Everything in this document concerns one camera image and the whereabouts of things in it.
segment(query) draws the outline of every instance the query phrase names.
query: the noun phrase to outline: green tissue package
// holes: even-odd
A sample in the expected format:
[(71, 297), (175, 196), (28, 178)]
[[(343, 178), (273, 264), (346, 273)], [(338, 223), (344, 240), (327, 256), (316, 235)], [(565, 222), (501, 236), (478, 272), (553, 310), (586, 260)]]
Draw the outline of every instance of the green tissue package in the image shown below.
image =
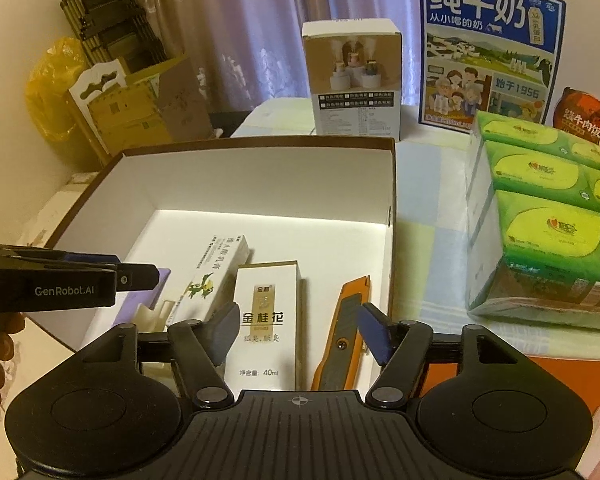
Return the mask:
[(478, 113), (466, 165), (472, 314), (600, 328), (600, 164), (583, 142)]

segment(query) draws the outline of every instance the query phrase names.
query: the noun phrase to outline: floral curtain pattern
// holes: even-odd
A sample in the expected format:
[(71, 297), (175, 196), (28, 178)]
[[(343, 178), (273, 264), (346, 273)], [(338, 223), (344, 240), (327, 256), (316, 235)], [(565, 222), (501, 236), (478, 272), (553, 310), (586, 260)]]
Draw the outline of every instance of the floral curtain pattern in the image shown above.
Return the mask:
[(403, 36), (402, 100), (420, 79), (418, 0), (138, 0), (171, 56), (186, 53), (212, 111), (307, 96), (306, 20), (391, 18)]

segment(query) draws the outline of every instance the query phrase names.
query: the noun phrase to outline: purple object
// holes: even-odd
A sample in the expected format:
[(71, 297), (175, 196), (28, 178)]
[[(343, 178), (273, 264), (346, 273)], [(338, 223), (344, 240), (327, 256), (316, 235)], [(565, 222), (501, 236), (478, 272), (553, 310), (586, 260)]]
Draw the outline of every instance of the purple object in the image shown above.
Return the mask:
[(158, 284), (152, 290), (132, 290), (126, 295), (125, 301), (123, 301), (118, 311), (116, 320), (113, 322), (113, 326), (120, 323), (131, 323), (140, 304), (144, 304), (151, 310), (154, 309), (155, 302), (164, 288), (164, 283), (166, 283), (171, 269), (158, 269), (158, 272), (160, 272), (160, 280), (158, 280)]

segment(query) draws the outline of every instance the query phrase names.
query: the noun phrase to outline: orange utility knife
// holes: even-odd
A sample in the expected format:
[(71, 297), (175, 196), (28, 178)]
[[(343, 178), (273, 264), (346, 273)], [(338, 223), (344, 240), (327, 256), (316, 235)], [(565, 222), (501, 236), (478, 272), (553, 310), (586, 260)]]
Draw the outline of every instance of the orange utility knife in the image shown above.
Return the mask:
[(345, 283), (331, 320), (324, 356), (318, 365), (312, 391), (350, 390), (356, 380), (362, 336), (358, 332), (360, 305), (369, 301), (370, 280), (363, 276)]

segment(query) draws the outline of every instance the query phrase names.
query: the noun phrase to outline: checkered tablecloth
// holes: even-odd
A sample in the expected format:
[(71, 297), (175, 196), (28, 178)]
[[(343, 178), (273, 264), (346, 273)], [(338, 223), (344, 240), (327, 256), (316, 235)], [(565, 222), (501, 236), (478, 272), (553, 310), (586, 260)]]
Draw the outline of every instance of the checkered tablecloth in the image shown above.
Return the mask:
[[(403, 107), (396, 145), (397, 253), (394, 317), (436, 332), (480, 322), (525, 354), (600, 359), (600, 332), (471, 318), (465, 307), (465, 134), (421, 126)], [(256, 108), (234, 136), (313, 133), (309, 99), (273, 99)]]

